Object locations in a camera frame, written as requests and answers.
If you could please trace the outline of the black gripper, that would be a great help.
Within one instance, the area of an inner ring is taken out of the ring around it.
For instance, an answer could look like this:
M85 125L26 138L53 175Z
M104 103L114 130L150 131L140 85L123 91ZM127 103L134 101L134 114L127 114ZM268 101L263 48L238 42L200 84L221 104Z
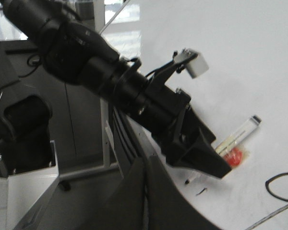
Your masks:
M212 148L216 137L190 100L184 91L137 83L132 86L132 119L151 133L167 164L223 178L231 167Z

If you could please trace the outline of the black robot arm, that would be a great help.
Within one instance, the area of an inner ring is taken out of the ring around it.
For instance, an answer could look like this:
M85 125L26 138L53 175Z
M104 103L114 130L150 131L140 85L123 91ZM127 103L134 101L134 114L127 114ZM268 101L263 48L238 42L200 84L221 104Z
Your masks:
M148 130L169 165L223 178L231 171L212 148L215 135L200 120L183 90L166 81L187 70L208 70L200 52L183 49L147 75L139 58L119 55L97 32L71 19L51 0L3 0L5 17L38 47L44 68L58 79L82 85Z

